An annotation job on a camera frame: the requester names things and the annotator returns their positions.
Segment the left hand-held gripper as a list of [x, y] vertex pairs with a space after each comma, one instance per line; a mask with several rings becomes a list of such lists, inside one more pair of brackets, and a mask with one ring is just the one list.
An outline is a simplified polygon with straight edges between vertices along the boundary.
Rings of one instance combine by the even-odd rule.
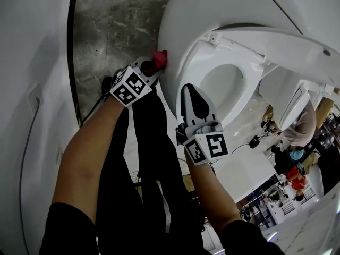
[[154, 58], [139, 57], [116, 74], [109, 93], [128, 107], [150, 93], [160, 75]]

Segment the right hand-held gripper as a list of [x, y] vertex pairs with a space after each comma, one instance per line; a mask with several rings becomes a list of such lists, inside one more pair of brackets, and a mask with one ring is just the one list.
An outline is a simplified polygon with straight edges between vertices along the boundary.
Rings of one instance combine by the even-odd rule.
[[[213, 162], [228, 155], [222, 124], [216, 120], [213, 107], [190, 83], [181, 89], [181, 116], [184, 123], [176, 128], [177, 143], [184, 146], [195, 165]], [[197, 120], [204, 122], [195, 125]]]

